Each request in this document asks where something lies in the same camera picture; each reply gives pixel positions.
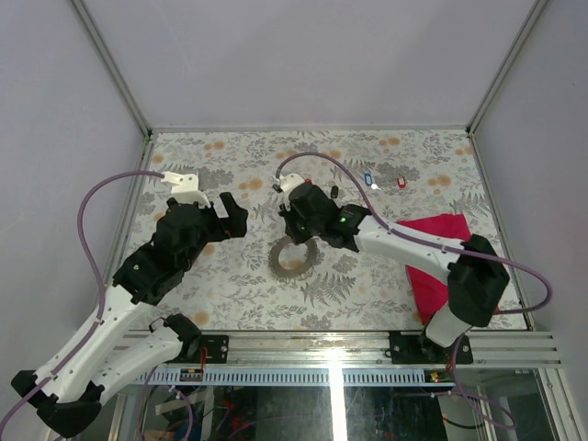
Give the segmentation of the large silver keyring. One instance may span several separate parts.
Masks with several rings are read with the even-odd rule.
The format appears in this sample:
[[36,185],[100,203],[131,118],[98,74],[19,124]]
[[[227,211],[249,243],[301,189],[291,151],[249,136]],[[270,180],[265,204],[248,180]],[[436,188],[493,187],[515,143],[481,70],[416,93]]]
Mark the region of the large silver keyring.
[[270,247],[268,266],[275,277],[292,279],[311,270],[318,263],[318,256],[318,246],[313,239],[294,244],[284,236]]

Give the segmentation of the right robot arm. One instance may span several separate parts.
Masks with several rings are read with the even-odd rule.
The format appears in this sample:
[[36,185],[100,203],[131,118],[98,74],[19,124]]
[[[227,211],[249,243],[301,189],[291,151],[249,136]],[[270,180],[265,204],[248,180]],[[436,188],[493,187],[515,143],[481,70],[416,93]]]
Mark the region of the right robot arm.
[[399,224],[384,227],[368,209],[337,206],[298,175],[281,179],[273,188],[281,196],[278,214],[293,243],[318,238],[333,248],[390,258],[447,287],[445,304],[434,312],[418,342],[425,360],[443,360],[462,334],[487,326],[497,312],[510,276],[484,237],[460,241]]

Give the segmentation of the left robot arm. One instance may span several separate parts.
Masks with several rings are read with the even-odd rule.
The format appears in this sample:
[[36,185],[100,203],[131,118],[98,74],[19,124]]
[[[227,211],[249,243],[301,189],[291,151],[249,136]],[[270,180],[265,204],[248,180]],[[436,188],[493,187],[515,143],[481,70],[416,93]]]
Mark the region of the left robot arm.
[[72,339],[43,366],[13,377],[13,389],[52,431],[75,437],[140,374],[164,362],[187,363],[203,356],[201,331],[181,313],[164,318],[160,328],[123,353],[110,353],[135,321],[182,282],[208,244],[246,235],[247,210],[229,192],[220,194],[220,200],[224,217],[213,206],[169,198],[150,241],[125,259]]

